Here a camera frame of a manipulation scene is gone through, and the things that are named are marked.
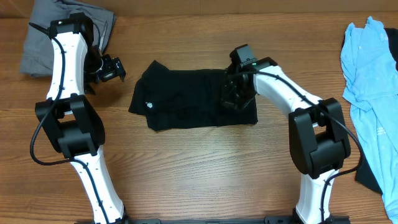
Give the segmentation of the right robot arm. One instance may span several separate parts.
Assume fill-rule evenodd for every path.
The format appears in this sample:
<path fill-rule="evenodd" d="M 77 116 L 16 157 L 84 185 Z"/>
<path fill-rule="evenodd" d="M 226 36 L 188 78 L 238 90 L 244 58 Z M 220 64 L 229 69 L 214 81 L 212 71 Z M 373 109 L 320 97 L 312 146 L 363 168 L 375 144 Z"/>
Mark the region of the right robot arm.
<path fill-rule="evenodd" d="M 243 110 L 261 95 L 289 122 L 290 156 L 301 173 L 299 200 L 288 216 L 268 216 L 265 223 L 349 223 L 329 211 L 332 177 L 351 154 L 341 105 L 323 100 L 293 82 L 271 58 L 257 59 L 245 44 L 229 55 L 221 104 Z"/>

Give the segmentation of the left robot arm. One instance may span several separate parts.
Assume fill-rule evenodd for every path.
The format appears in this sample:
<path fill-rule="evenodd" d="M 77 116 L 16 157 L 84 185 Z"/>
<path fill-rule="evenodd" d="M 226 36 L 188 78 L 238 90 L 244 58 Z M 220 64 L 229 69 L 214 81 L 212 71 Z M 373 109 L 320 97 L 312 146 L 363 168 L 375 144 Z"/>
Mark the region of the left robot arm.
<path fill-rule="evenodd" d="M 61 163 L 78 173 L 93 210 L 93 223 L 128 223 L 104 159 L 105 130 L 87 94 L 91 83 L 106 82 L 126 71 L 119 58 L 103 55 L 93 46 L 94 23 L 84 13 L 54 20 L 48 28 L 30 26 L 49 37 L 53 47 L 52 83 L 45 101 L 35 105 L 39 124 L 32 140 L 44 130 L 52 147 L 63 154 Z"/>

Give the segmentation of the black polo shirt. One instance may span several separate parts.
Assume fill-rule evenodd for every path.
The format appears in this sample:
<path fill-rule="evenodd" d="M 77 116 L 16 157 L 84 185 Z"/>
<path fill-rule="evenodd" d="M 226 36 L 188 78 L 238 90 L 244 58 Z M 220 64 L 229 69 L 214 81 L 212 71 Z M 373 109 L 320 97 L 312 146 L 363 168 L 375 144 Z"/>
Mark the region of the black polo shirt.
<path fill-rule="evenodd" d="M 256 102 L 243 110 L 221 105 L 224 71 L 169 70 L 153 61 L 137 81 L 128 112 L 146 117 L 154 131 L 256 124 Z"/>

